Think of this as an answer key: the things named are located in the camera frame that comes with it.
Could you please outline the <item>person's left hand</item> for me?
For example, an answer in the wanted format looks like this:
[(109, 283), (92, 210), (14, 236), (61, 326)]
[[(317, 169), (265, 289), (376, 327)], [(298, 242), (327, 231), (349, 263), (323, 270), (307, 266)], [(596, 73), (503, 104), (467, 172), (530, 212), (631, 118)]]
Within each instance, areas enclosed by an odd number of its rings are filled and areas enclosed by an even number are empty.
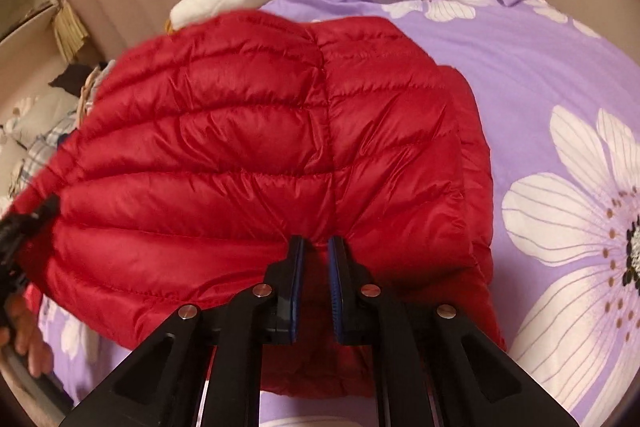
[(4, 304), (4, 312), (15, 334), (11, 334), (9, 327), (2, 326), (1, 347), (12, 345), (18, 355), (25, 357), (32, 377), (49, 374), (53, 369), (53, 352), (43, 340), (35, 314), (28, 309), (26, 300), (21, 295), (11, 295)]

